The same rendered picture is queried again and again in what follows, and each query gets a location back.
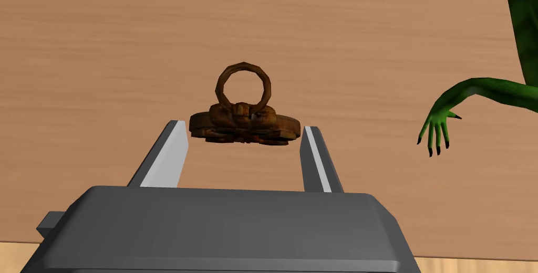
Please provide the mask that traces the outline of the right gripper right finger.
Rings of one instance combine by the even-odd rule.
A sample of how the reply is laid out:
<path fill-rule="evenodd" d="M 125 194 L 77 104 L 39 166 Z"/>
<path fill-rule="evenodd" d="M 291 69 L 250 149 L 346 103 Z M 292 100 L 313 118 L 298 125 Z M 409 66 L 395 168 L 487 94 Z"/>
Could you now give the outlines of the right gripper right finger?
<path fill-rule="evenodd" d="M 343 187 L 318 127 L 305 126 L 299 157 L 306 192 L 342 193 Z"/>

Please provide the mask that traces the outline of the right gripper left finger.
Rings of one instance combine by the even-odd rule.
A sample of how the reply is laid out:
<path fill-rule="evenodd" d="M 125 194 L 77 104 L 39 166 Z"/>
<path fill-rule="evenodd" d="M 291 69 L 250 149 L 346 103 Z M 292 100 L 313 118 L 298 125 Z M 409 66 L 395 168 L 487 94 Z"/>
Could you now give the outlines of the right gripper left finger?
<path fill-rule="evenodd" d="M 128 186 L 177 187 L 188 147 L 185 122 L 169 121 L 129 181 Z"/>

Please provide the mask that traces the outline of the brown wooden table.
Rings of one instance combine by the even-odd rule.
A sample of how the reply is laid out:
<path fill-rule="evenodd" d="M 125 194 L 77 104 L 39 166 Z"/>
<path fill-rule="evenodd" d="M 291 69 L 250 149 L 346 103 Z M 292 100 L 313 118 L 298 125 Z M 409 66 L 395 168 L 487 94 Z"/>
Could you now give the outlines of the brown wooden table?
<path fill-rule="evenodd" d="M 38 242 L 47 212 L 127 183 L 242 61 L 414 254 L 538 259 L 537 113 L 473 96 L 448 149 L 417 145 L 453 84 L 522 80 L 506 0 L 0 0 L 0 241 Z"/>

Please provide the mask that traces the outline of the green lizard toy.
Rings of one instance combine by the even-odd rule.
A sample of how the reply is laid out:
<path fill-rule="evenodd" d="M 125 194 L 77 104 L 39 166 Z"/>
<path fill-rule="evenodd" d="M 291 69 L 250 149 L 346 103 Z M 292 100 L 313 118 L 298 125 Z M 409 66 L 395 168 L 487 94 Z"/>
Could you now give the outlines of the green lizard toy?
<path fill-rule="evenodd" d="M 417 142 L 428 135 L 429 156 L 450 146 L 447 118 L 459 118 L 451 109 L 467 97 L 479 95 L 495 102 L 538 113 L 538 0 L 508 0 L 516 49 L 524 83 L 491 77 L 469 78 L 445 91 L 432 105 Z"/>

